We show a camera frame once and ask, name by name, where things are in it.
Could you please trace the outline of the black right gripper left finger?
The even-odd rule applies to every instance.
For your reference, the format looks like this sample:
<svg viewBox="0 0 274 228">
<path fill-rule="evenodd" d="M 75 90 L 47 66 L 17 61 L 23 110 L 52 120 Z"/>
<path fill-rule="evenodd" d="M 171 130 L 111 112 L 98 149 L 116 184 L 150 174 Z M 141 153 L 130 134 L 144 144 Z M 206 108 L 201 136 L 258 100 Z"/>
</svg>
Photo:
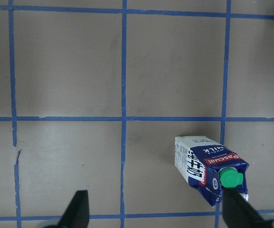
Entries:
<svg viewBox="0 0 274 228">
<path fill-rule="evenodd" d="M 67 209 L 57 224 L 58 228 L 87 228 L 89 224 L 89 199 L 87 190 L 75 192 Z"/>
</svg>

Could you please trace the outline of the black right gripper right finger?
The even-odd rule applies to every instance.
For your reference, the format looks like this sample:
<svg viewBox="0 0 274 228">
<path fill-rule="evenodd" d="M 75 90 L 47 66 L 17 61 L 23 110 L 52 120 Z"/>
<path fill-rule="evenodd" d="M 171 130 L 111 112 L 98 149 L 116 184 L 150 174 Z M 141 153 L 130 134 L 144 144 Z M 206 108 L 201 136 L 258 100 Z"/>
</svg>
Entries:
<svg viewBox="0 0 274 228">
<path fill-rule="evenodd" d="M 229 228 L 274 228 L 274 219 L 264 219 L 235 188 L 223 189 L 222 217 Z"/>
</svg>

